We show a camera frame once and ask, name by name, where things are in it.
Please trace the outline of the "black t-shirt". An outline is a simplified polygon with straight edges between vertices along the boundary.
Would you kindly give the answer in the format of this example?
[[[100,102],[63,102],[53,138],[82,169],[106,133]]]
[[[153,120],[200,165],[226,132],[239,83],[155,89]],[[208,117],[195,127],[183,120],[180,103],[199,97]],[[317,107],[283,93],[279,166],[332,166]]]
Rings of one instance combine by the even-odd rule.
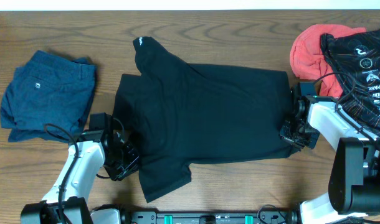
[[[191,164],[287,158],[280,138],[292,112],[287,74],[187,63],[152,37],[133,41],[139,75],[124,74],[113,116],[133,136],[147,202],[191,181]]]

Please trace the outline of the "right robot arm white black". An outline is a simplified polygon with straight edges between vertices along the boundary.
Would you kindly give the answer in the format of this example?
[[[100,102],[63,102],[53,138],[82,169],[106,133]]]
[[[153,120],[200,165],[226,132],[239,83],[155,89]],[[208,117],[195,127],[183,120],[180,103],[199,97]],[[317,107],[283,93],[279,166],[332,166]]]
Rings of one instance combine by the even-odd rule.
[[[304,201],[285,223],[369,223],[380,215],[380,138],[366,131],[331,97],[295,96],[280,138],[313,149],[323,135],[336,155],[327,193]]]

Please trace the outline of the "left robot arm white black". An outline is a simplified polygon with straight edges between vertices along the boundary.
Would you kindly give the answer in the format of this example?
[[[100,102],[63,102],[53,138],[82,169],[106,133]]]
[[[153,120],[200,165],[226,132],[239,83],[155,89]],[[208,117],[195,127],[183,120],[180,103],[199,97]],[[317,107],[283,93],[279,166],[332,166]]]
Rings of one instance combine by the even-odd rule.
[[[21,223],[130,223],[118,205],[87,206],[98,171],[112,181],[138,170],[139,154],[132,143],[111,131],[85,131],[69,146],[69,156],[55,184],[39,203],[27,204]]]

